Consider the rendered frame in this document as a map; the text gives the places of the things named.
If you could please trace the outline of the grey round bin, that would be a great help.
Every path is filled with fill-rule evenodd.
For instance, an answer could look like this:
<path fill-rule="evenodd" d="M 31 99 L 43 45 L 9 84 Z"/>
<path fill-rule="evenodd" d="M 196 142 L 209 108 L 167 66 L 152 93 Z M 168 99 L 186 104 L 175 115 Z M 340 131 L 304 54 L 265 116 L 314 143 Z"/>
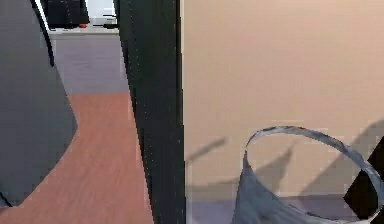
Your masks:
<path fill-rule="evenodd" d="M 257 179 L 248 162 L 248 146 L 271 134 L 302 135 L 329 145 L 350 158 L 368 176 L 376 191 L 376 211 L 363 220 L 346 221 L 320 217 L 282 202 Z M 231 224 L 371 224 L 384 207 L 384 181 L 379 173 L 349 145 L 319 131 L 298 126 L 274 126 L 257 130 L 244 147 L 242 164 Z"/>

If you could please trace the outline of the white appliance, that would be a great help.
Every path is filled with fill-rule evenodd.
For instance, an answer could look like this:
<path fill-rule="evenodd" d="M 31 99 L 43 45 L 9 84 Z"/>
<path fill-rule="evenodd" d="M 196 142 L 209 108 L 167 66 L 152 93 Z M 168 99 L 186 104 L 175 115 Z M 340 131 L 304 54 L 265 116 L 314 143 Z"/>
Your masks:
<path fill-rule="evenodd" d="M 116 25 L 114 0 L 85 0 L 90 24 L 93 26 Z"/>

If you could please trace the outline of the black cabinet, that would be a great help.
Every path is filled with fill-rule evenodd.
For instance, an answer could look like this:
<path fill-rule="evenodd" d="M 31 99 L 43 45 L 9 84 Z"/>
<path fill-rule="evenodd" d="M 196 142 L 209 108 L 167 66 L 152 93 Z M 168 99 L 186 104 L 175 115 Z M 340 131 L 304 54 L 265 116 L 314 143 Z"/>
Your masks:
<path fill-rule="evenodd" d="M 73 29 L 89 23 L 85 0 L 40 0 L 50 29 Z"/>

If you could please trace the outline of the black square object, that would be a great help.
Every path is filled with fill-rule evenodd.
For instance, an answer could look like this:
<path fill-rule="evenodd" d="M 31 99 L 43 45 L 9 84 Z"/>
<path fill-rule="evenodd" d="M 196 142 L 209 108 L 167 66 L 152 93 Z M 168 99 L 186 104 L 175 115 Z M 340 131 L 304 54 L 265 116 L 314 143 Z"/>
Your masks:
<path fill-rule="evenodd" d="M 384 181 L 384 137 L 375 147 L 373 153 L 368 158 L 368 162 Z M 366 219 L 374 213 L 377 209 L 377 196 L 366 173 L 363 171 L 358 173 L 344 195 L 344 201 L 359 219 Z"/>

